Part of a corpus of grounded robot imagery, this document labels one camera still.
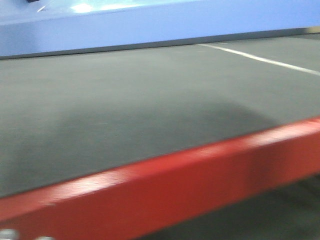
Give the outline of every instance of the red beam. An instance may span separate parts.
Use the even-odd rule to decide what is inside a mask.
[[[125,240],[320,171],[320,117],[0,199],[22,240]]]

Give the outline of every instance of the blue padding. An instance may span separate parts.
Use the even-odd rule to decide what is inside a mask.
[[[320,1],[180,1],[82,14],[39,12],[0,21],[3,57],[319,26]]]

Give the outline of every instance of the dark floor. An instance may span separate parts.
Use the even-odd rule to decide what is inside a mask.
[[[139,240],[319,240],[320,178],[210,212]]]
[[[313,38],[215,43],[320,70]],[[320,113],[320,77],[200,45],[0,61],[0,197]]]

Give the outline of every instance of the gray carpet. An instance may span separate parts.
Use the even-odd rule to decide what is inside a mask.
[[[315,41],[223,46],[319,70]],[[199,45],[1,60],[0,197],[317,116],[319,93],[319,76]]]

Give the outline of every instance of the white line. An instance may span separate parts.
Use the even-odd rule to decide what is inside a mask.
[[[292,70],[304,72],[304,73],[307,73],[307,74],[313,74],[313,75],[320,76],[320,72],[319,71],[315,71],[315,70],[307,69],[307,68],[304,68],[304,67],[287,64],[287,63],[280,62],[280,61],[274,61],[274,60],[271,60],[271,59],[267,59],[267,58],[264,58],[264,57],[259,57],[259,56],[252,55],[252,54],[249,54],[249,53],[245,53],[245,52],[242,52],[242,51],[237,51],[237,50],[233,50],[233,49],[229,49],[229,48],[225,48],[225,47],[220,47],[220,46],[215,46],[215,45],[210,45],[210,44],[204,44],[204,43],[198,43],[197,45],[200,45],[200,46],[203,46],[203,47],[207,47],[207,48],[212,48],[212,49],[219,49],[219,50],[222,50],[222,51],[225,51],[225,52],[228,52],[228,53],[238,54],[238,55],[241,55],[243,57],[246,57],[246,58],[249,58],[249,59],[254,59],[254,60],[257,60],[257,61],[260,61],[260,62],[264,62],[264,63],[267,63],[267,64],[273,64],[273,65],[277,65],[277,66],[284,67],[284,68],[287,68],[287,69],[292,69]]]

